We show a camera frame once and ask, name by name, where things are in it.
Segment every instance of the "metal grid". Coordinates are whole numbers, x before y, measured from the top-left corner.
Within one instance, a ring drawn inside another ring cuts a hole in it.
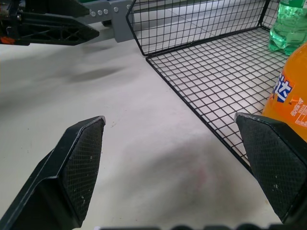
[[[128,24],[143,55],[258,26],[264,0],[135,0]]]
[[[127,14],[148,63],[250,172],[234,115],[261,114],[287,59],[267,48],[278,3],[135,0]]]
[[[147,61],[249,169],[236,112],[260,115],[287,56],[261,28],[148,57]]]
[[[277,18],[277,9],[278,9],[278,0],[270,0],[268,2],[268,8],[265,12],[265,15],[263,17],[263,22],[261,23],[262,26],[266,27],[267,29],[270,29],[271,26],[275,23]]]

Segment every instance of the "textured gripper pad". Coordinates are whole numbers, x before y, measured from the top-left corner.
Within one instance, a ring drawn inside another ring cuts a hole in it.
[[[269,125],[240,115],[236,122],[254,176],[283,221],[306,181],[306,167]]]
[[[63,170],[63,185],[71,204],[83,221],[96,183],[102,145],[103,121],[85,128]]]

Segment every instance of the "plastic bottle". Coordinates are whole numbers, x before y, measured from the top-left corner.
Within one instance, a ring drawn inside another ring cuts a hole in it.
[[[292,54],[306,41],[307,0],[281,0],[270,31],[269,50]]]
[[[307,142],[307,43],[288,58],[262,115],[287,123]]]

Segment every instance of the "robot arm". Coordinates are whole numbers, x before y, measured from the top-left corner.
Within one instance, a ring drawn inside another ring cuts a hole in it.
[[[1,0],[0,44],[74,46],[99,32],[76,18],[89,14],[77,0]]]

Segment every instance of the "orange component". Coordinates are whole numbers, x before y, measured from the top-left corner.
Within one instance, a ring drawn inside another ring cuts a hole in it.
[[[10,37],[0,37],[0,41],[3,44],[14,45],[15,40]]]
[[[287,123],[307,142],[307,43],[288,58],[262,115]]]

